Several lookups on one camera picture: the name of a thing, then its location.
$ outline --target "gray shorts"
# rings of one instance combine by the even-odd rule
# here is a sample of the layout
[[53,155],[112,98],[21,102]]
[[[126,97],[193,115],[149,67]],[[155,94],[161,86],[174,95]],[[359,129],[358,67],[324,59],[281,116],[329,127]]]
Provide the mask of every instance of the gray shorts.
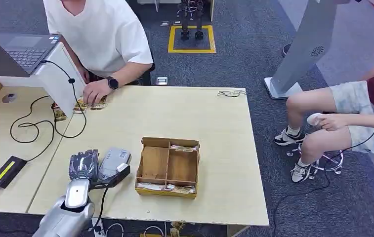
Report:
[[[373,115],[374,106],[370,102],[366,81],[348,82],[330,87],[335,100],[337,113]],[[348,126],[352,145],[366,141],[374,132],[374,128]],[[356,152],[374,153],[374,135],[366,143],[354,147]]]

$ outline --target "white sneaker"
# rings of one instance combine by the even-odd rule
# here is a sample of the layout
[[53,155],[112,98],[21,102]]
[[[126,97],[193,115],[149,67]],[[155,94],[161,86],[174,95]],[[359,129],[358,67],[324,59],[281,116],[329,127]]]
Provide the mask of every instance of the white sneaker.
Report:
[[292,169],[291,172],[291,181],[293,183],[300,183],[305,181],[310,174],[310,167],[311,165],[308,165],[306,167],[302,167],[298,165],[297,163],[294,165],[294,169]]
[[299,133],[296,136],[293,136],[289,133],[287,133],[289,127],[285,128],[280,135],[276,136],[274,138],[274,142],[279,146],[287,146],[290,144],[296,144],[296,143],[302,143],[305,134],[302,132],[302,130],[299,131]]

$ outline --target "white t-shirt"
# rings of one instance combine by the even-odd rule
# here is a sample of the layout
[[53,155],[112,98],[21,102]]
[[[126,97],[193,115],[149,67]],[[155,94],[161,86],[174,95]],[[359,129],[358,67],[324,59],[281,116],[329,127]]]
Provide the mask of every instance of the white t-shirt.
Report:
[[108,77],[127,62],[153,63],[145,31],[125,0],[86,0],[74,16],[60,0],[43,0],[51,34],[60,34],[94,74]]

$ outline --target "smartwatch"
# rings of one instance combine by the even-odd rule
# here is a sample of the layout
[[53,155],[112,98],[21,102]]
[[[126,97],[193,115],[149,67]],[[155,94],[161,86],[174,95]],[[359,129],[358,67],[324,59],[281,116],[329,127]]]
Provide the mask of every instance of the smartwatch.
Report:
[[119,82],[114,77],[106,77],[105,79],[107,79],[108,86],[111,89],[116,90],[117,88],[119,88]]

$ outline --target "man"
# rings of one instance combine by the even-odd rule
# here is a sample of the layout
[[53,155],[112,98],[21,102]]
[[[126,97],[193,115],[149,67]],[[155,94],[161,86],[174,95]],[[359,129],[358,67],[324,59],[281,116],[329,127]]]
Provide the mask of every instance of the man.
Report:
[[133,83],[153,64],[146,34],[125,0],[43,0],[51,34],[63,43],[88,85],[92,104]]
[[[310,164],[324,152],[344,150],[366,141],[374,132],[374,69],[361,81],[302,92],[287,100],[289,126],[274,138],[280,146],[303,143],[302,155],[291,171],[295,183],[307,179]],[[322,130],[305,137],[301,131],[307,111],[334,112],[318,116]],[[374,135],[353,151],[374,153]]]

